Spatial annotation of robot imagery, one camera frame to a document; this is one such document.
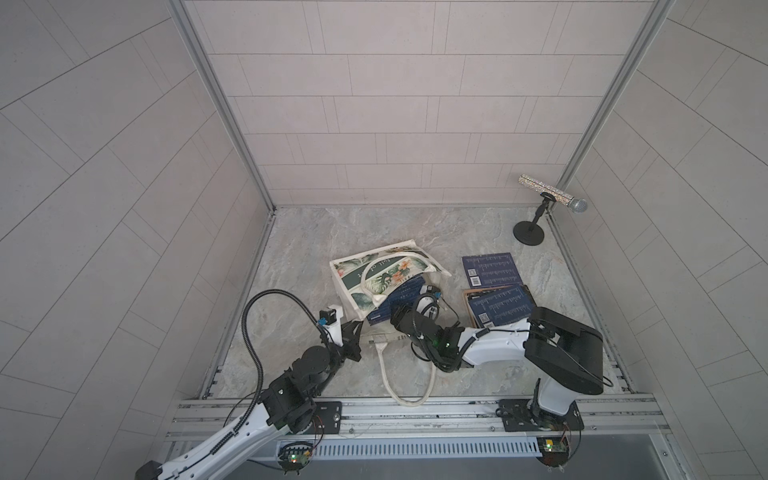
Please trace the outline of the floral canvas tote bag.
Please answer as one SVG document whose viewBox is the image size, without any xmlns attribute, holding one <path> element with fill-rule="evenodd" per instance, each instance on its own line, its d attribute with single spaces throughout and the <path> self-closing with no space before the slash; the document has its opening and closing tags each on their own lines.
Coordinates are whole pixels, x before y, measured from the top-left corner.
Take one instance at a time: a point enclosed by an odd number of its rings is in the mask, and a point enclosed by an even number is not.
<svg viewBox="0 0 768 480">
<path fill-rule="evenodd" d="M 406 240 L 329 262 L 334 287 L 354 317 L 365 321 L 394 293 L 414 278 L 439 282 L 450 273 L 419 247 Z"/>
</svg>

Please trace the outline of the black marbled thick book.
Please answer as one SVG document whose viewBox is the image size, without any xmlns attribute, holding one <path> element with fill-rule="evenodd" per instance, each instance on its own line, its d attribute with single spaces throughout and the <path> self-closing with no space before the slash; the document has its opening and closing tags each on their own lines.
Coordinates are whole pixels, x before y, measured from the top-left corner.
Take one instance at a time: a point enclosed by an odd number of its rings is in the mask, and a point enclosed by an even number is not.
<svg viewBox="0 0 768 480">
<path fill-rule="evenodd" d="M 471 326 L 474 328 L 478 328 L 480 326 L 479 321 L 477 320 L 477 317 L 472 310 L 472 307 L 470 306 L 470 301 L 478 296 L 478 294 L 481 292 L 480 289 L 468 289 L 464 290 L 462 293 L 462 298 L 464 300 L 464 304 L 467 310 L 467 313 L 469 315 Z"/>
</svg>

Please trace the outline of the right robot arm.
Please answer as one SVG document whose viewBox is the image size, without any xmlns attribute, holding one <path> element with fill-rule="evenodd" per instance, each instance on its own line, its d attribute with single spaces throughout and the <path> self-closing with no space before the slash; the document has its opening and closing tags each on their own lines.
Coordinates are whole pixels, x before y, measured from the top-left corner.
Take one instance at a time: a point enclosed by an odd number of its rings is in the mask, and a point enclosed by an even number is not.
<svg viewBox="0 0 768 480">
<path fill-rule="evenodd" d="M 391 325 L 432 364 L 453 373 L 485 363 L 526 360 L 543 376 L 527 403 L 502 401 L 497 414 L 523 428 L 577 432 L 584 429 L 576 400 L 599 396 L 613 383 L 603 375 L 603 336 L 596 329 L 544 307 L 511 327 L 443 327 L 437 298 L 423 294 L 392 308 Z"/>
</svg>

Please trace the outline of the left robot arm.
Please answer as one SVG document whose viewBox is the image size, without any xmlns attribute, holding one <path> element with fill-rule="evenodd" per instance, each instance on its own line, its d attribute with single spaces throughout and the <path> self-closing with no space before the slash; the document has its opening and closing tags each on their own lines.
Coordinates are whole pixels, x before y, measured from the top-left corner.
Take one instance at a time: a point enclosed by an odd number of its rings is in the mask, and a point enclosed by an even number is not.
<svg viewBox="0 0 768 480">
<path fill-rule="evenodd" d="M 251 341 L 248 319 L 254 304 L 267 296 L 282 296 L 297 304 L 318 331 L 320 343 L 308 348 L 269 385 Z M 134 474 L 136 479 L 224 479 L 261 447 L 287 431 L 306 431 L 316 416 L 320 396 L 347 360 L 361 360 L 359 320 L 344 322 L 343 309 L 331 306 L 314 316 L 294 294 L 267 289 L 250 298 L 242 312 L 240 328 L 246 349 L 254 361 L 257 384 L 246 410 L 197 447 L 160 463 L 151 460 Z"/>
</svg>

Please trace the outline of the stack of blue books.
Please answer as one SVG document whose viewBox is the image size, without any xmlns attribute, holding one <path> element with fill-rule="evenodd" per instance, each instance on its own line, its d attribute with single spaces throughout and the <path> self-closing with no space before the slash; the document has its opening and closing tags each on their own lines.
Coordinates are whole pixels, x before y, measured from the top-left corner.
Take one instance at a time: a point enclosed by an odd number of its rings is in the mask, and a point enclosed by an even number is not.
<svg viewBox="0 0 768 480">
<path fill-rule="evenodd" d="M 389 322 L 393 313 L 403 305 L 413 305 L 421 295 L 426 281 L 423 275 L 415 276 L 397 289 L 395 289 L 386 300 L 367 317 L 368 324 L 376 326 L 384 322 Z"/>
</svg>

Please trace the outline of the left circuit board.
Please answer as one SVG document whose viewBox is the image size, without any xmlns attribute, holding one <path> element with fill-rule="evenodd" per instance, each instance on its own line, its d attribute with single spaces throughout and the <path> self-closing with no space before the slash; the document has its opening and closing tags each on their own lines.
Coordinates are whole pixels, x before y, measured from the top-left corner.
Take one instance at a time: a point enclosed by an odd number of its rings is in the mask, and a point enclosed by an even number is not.
<svg viewBox="0 0 768 480">
<path fill-rule="evenodd" d="M 314 444 L 296 441 L 281 446 L 277 453 L 277 462 L 284 474 L 299 474 L 312 460 Z"/>
</svg>

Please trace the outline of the circuit board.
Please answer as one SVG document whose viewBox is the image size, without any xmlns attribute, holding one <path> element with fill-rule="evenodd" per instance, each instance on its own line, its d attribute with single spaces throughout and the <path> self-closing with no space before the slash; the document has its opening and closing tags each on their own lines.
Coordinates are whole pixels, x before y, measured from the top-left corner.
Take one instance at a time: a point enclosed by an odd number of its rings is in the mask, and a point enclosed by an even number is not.
<svg viewBox="0 0 768 480">
<path fill-rule="evenodd" d="M 299 474 L 312 460 L 314 444 L 296 441 L 281 446 L 277 453 L 277 462 L 284 474 Z"/>
<path fill-rule="evenodd" d="M 537 460 L 551 468 L 560 468 L 570 459 L 570 445 L 564 437 L 538 437 L 541 456 Z"/>
</svg>

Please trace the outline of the black microphone stand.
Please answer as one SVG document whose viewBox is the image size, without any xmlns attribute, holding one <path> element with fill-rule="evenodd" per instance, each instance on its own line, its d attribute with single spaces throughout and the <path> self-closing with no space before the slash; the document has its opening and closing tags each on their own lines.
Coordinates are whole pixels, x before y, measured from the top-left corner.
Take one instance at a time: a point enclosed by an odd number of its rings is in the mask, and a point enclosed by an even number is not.
<svg viewBox="0 0 768 480">
<path fill-rule="evenodd" d="M 540 196 L 542 201 L 536 209 L 533 219 L 520 221 L 513 227 L 514 238 L 526 246 L 538 246 L 543 242 L 545 233 L 538 222 L 549 210 L 550 205 L 556 202 L 555 197 L 550 193 L 542 192 Z"/>
</svg>

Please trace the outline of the right circuit board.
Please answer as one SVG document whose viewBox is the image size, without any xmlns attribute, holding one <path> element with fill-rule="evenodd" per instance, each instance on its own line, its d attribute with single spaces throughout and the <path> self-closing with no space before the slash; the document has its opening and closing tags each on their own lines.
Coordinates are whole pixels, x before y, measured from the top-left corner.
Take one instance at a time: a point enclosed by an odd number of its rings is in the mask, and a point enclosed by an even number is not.
<svg viewBox="0 0 768 480">
<path fill-rule="evenodd" d="M 560 468 L 570 459 L 570 445 L 564 437 L 538 437 L 541 456 L 537 460 L 551 468 Z"/>
</svg>

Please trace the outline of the glitter microphone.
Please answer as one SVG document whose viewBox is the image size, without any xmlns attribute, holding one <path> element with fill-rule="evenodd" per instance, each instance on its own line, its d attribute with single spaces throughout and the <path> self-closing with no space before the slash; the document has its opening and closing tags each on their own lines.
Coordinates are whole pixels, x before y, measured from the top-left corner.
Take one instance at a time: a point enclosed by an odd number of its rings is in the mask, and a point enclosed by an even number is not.
<svg viewBox="0 0 768 480">
<path fill-rule="evenodd" d="M 530 177 L 529 175 L 520 175 L 518 182 L 521 185 L 539 193 L 540 195 L 549 195 L 556 202 L 565 205 L 574 213 L 584 213 L 588 209 L 588 203 L 585 199 L 574 197 L 573 195 L 570 195 L 554 186 Z"/>
</svg>

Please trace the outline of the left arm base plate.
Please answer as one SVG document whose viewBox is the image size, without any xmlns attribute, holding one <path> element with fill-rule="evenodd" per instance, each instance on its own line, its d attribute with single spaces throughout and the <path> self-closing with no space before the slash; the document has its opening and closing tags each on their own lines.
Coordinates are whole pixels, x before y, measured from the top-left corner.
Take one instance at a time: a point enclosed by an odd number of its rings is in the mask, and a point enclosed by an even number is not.
<svg viewBox="0 0 768 480">
<path fill-rule="evenodd" d="M 294 435 L 338 434 L 342 419 L 341 401 L 320 401 L 305 409 L 288 426 Z"/>
</svg>

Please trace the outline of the aluminium mounting rail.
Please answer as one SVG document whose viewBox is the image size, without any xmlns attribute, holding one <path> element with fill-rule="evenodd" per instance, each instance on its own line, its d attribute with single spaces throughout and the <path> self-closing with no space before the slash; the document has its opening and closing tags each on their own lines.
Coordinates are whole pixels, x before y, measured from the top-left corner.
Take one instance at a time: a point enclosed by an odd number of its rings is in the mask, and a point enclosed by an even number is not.
<svg viewBox="0 0 768 480">
<path fill-rule="evenodd" d="M 420 407 L 404 407 L 390 398 L 341 398 L 339 431 L 322 441 L 373 438 L 448 438 L 507 436 L 496 414 L 501 398 L 433 397 Z M 582 436 L 666 434 L 668 421 L 651 394 L 581 397 L 576 405 L 584 423 Z M 178 404 L 170 426 L 160 431 L 152 455 L 169 460 L 196 447 L 222 428 L 233 399 L 186 400 Z"/>
</svg>

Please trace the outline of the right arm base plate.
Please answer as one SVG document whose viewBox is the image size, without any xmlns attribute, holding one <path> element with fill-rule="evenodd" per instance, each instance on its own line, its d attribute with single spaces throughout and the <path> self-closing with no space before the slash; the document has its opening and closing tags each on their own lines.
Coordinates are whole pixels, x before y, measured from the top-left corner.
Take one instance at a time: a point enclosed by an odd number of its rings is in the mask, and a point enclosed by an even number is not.
<svg viewBox="0 0 768 480">
<path fill-rule="evenodd" d="M 505 432 L 579 432 L 584 430 L 584 421 L 577 402 L 569 406 L 564 416 L 557 416 L 529 407 L 531 399 L 502 399 L 498 401 L 495 414 L 502 420 Z"/>
</svg>

